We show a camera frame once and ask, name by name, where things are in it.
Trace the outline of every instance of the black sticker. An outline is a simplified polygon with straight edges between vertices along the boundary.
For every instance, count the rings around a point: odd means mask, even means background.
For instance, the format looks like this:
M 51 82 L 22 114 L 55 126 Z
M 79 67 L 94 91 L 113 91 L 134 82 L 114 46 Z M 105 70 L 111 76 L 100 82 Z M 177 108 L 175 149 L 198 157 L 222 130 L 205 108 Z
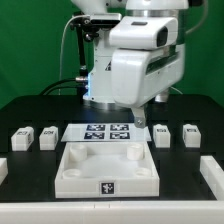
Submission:
M 130 139 L 128 132 L 111 132 L 110 139 Z
M 27 131 L 19 131 L 18 133 L 17 133 L 17 135 L 26 135 L 27 134 Z
M 104 139 L 104 135 L 103 132 L 86 132 L 84 139 Z
M 44 132 L 44 135 L 53 135 L 54 134 L 54 131 L 45 131 Z
M 104 124 L 89 124 L 87 131 L 105 131 L 106 125 Z
M 197 132 L 196 129 L 187 129 L 187 132 Z
M 101 194 L 114 194 L 114 183 L 101 183 Z
M 129 131 L 128 124 L 112 124 L 110 125 L 111 131 Z
M 30 144 L 31 143 L 31 135 L 29 134 L 28 135 L 28 144 Z
M 166 132 L 166 129 L 157 129 L 158 132 Z
M 111 71 L 111 62 L 107 65 L 105 71 Z

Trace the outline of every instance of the green wall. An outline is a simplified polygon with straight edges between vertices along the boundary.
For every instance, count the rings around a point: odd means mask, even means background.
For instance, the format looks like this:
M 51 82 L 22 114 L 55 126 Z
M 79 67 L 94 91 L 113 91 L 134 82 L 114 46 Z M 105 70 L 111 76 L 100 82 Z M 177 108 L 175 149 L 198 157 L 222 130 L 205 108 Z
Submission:
M 175 86 L 184 93 L 209 95 L 224 106 L 224 1 L 210 0 L 209 6 L 203 27 L 186 39 L 186 72 Z M 0 107 L 58 80 L 62 32 L 74 11 L 70 0 L 0 1 Z M 190 9 L 187 26 L 201 13 L 201 8 Z M 91 67 L 90 49 L 86 47 Z M 63 78 L 78 74 L 77 52 L 75 33 L 69 31 Z

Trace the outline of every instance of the black surface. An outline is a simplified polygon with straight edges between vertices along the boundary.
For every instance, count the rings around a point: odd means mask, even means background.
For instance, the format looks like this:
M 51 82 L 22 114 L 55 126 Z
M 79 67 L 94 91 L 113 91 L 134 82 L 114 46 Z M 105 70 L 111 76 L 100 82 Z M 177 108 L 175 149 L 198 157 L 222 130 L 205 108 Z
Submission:
M 206 96 L 171 96 L 168 104 L 149 104 L 148 116 L 151 135 L 152 125 L 166 124 L 172 138 L 170 149 L 157 149 L 154 142 L 149 143 L 160 176 L 160 197 L 145 200 L 215 200 L 200 175 L 199 165 L 201 155 L 213 155 L 224 167 L 224 109 Z M 0 110 L 0 157 L 8 159 L 9 170 L 0 186 L 0 202 L 59 201 L 54 196 L 54 179 L 65 143 L 59 142 L 56 151 L 40 151 L 39 135 L 44 127 L 57 126 L 60 140 L 68 123 L 132 121 L 129 110 L 87 108 L 79 105 L 75 96 L 25 96 L 13 100 Z M 185 148 L 184 124 L 198 126 L 202 134 L 200 149 Z M 28 152 L 12 152 L 11 136 L 26 126 L 34 128 L 33 144 Z

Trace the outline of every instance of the cable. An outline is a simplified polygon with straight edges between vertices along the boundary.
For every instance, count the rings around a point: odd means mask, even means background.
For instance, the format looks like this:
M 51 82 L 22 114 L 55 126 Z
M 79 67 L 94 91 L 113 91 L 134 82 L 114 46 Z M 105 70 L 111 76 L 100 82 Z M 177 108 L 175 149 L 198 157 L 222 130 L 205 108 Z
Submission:
M 64 56 L 64 44 L 65 44 L 65 36 L 68 26 L 73 20 L 89 17 L 88 15 L 80 15 L 80 16 L 73 16 L 65 25 L 62 40 L 61 40 L 61 51 L 60 51 L 60 72 L 59 72 L 59 81 L 62 80 L 62 69 L 63 69 L 63 56 Z
M 75 89 L 75 88 L 83 88 L 83 86 L 56 86 L 52 89 L 50 89 L 46 95 L 49 95 L 51 92 L 58 90 L 58 89 Z
M 176 92 L 180 93 L 181 95 L 183 95 L 183 93 L 179 89 L 174 88 L 174 87 L 170 87 L 170 88 L 173 89 L 173 90 L 175 90 Z
M 49 89 L 51 89 L 52 87 L 57 86 L 59 84 L 63 84 L 66 82 L 75 82 L 75 81 L 76 81 L 75 78 L 69 78 L 69 79 L 63 79 L 63 80 L 57 81 L 57 82 L 52 83 L 51 85 L 47 86 L 43 91 L 41 91 L 39 93 L 39 95 L 44 95 Z
M 203 0 L 203 4 L 204 4 L 204 10 L 203 10 L 203 14 L 202 14 L 202 17 L 201 17 L 200 21 L 198 22 L 197 25 L 195 25 L 194 27 L 192 27 L 189 30 L 187 30 L 187 32 L 186 32 L 187 35 L 193 33 L 194 31 L 196 31 L 205 22 L 205 19 L 208 16 L 208 9 L 209 9 L 208 0 Z

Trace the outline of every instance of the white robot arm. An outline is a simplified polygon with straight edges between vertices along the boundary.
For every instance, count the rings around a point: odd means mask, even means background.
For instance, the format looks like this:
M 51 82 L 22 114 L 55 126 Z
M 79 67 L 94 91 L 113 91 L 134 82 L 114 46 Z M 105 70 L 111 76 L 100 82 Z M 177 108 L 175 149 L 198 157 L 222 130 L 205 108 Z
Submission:
M 94 40 L 95 62 L 85 102 L 100 109 L 131 108 L 136 127 L 145 127 L 144 105 L 183 76 L 182 21 L 188 0 L 72 2 L 90 14 L 90 22 L 118 21 L 109 30 L 100 29 Z M 108 7 L 125 5 L 128 16 L 123 19 L 107 13 Z

